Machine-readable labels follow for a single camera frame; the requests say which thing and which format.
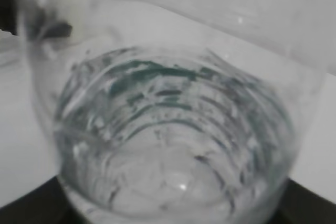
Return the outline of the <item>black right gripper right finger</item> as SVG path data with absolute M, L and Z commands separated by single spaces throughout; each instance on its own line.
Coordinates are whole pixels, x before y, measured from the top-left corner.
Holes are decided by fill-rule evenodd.
M 335 224 L 335 204 L 290 180 L 272 222 Z

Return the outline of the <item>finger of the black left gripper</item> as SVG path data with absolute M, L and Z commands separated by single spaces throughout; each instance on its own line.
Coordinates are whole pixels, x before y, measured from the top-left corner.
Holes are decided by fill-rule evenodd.
M 39 15 L 39 40 L 70 37 L 73 27 L 57 11 L 41 9 Z

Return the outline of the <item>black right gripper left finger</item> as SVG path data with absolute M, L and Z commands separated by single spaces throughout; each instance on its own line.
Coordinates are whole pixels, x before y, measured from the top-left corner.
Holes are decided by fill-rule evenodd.
M 85 223 L 72 208 L 56 177 L 1 208 L 4 224 Z

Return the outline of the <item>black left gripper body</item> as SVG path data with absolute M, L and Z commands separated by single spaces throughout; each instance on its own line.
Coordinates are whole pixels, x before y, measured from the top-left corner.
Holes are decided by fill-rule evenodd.
M 17 0 L 1 0 L 1 30 L 17 35 Z

